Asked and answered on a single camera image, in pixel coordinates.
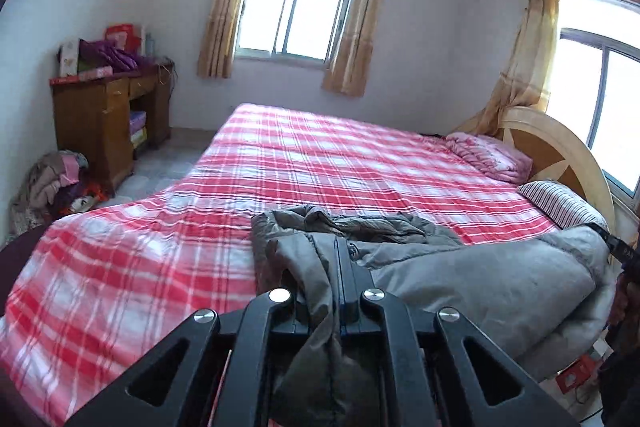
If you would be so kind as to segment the grey puffer jacket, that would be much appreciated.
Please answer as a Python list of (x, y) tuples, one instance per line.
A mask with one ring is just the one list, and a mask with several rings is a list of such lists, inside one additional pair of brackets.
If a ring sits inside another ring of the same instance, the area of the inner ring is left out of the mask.
[(536, 381), (596, 341), (612, 308), (608, 247), (590, 228), (466, 246), (420, 217), (269, 210), (250, 225), (257, 287), (294, 285), (310, 337), (274, 384), (282, 426), (362, 426), (380, 416), (372, 365), (340, 339), (341, 258), (408, 307), (454, 307)]

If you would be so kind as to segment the clothes pile on floor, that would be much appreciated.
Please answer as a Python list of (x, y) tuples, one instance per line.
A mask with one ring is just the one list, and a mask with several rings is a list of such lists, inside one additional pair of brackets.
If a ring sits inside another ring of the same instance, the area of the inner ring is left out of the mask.
[(83, 213), (110, 198), (89, 174), (81, 153), (57, 150), (43, 155), (26, 174), (9, 207), (9, 238)]

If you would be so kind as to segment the red plaid bed sheet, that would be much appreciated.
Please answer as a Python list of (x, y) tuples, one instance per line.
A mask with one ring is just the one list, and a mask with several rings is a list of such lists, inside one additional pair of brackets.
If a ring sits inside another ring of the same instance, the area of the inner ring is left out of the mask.
[(299, 205), (409, 213), (469, 245), (553, 230), (442, 140), (244, 104), (183, 179), (44, 232), (9, 293), (2, 369), (39, 419), (62, 425), (193, 311), (244, 307), (256, 293), (250, 221)]

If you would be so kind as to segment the striped pillow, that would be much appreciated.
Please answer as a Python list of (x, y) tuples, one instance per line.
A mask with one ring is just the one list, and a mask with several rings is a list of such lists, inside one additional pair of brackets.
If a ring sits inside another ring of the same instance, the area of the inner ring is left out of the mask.
[(518, 187), (522, 195), (562, 230), (594, 223), (608, 230), (602, 213), (569, 187), (550, 180), (530, 181)]

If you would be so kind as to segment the pink folded quilt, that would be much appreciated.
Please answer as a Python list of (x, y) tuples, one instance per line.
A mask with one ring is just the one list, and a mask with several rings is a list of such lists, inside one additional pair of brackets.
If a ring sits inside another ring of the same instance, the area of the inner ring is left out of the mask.
[(521, 185), (532, 174), (532, 158), (491, 136), (454, 132), (446, 136), (445, 145), (488, 178)]

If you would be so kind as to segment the wooden headboard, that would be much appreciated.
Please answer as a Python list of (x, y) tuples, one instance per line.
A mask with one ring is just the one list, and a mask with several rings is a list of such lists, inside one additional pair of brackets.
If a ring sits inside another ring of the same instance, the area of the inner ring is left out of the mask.
[(593, 153), (564, 124), (533, 107), (508, 108), (491, 135), (533, 161), (529, 180), (563, 185), (597, 210), (616, 231), (613, 196)]

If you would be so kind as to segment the wooden desk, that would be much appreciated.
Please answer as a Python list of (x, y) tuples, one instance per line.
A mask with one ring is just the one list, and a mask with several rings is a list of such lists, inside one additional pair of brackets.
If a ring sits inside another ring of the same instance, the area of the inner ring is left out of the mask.
[(175, 65), (163, 62), (137, 72), (51, 87), (56, 143), (81, 153), (90, 176), (113, 193), (134, 172), (130, 117), (145, 113), (145, 146), (170, 137), (169, 104)]

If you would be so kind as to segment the side window curtain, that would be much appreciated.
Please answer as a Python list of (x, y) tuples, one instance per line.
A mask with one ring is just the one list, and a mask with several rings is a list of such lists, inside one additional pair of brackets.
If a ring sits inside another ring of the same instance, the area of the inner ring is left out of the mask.
[(509, 61), (478, 115), (476, 134), (495, 133), (512, 107), (547, 109), (548, 82), (559, 40), (559, 6), (560, 0), (527, 0)]

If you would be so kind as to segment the side window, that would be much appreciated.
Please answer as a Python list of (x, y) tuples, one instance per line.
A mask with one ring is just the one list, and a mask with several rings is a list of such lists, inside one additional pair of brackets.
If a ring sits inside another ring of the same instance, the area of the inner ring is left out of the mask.
[(560, 0), (547, 113), (584, 142), (639, 210), (639, 2)]

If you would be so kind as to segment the right beige curtain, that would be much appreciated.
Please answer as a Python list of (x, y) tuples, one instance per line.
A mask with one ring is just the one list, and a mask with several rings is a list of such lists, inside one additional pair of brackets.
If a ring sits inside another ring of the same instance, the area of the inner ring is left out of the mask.
[(326, 91), (361, 98), (369, 78), (381, 0), (350, 0), (337, 51), (322, 81)]

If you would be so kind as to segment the beige curtain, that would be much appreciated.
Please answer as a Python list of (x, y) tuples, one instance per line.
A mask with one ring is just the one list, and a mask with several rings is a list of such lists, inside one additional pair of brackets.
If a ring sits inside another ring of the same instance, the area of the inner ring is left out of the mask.
[(243, 0), (213, 0), (201, 41), (201, 78), (230, 78)]
[(381, 0), (350, 0), (337, 51), (322, 81), (326, 91), (361, 98), (369, 78)]

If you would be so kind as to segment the flat red box on desk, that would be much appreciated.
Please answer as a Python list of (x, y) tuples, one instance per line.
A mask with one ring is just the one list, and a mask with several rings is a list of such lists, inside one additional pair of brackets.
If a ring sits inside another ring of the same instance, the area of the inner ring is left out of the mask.
[(64, 86), (64, 84), (80, 83), (80, 82), (103, 79), (103, 78), (111, 77), (111, 75), (113, 74), (114, 72), (111, 66), (104, 66), (104, 67), (98, 67), (95, 69), (84, 70), (83, 72), (78, 72), (77, 75), (51, 78), (49, 80), (49, 84), (51, 87)]

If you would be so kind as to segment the left beige curtain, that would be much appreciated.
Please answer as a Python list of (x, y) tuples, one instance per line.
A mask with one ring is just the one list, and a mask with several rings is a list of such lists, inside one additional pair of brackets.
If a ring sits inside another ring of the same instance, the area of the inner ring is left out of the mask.
[(201, 78), (230, 78), (243, 0), (213, 0), (201, 41)]

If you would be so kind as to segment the purple garment on desk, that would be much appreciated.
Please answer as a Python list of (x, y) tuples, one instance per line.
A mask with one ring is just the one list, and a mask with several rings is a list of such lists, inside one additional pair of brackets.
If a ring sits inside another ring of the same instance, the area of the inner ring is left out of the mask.
[(96, 66), (110, 66), (113, 72), (132, 72), (151, 67), (154, 62), (149, 57), (119, 49), (111, 41), (79, 40), (79, 57), (85, 63)]

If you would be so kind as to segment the white box on desk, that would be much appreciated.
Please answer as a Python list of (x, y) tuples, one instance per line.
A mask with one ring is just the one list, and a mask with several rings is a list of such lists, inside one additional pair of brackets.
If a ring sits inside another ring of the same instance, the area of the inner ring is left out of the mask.
[(79, 61), (78, 38), (63, 42), (58, 50), (58, 75), (61, 78), (73, 77), (78, 74)]

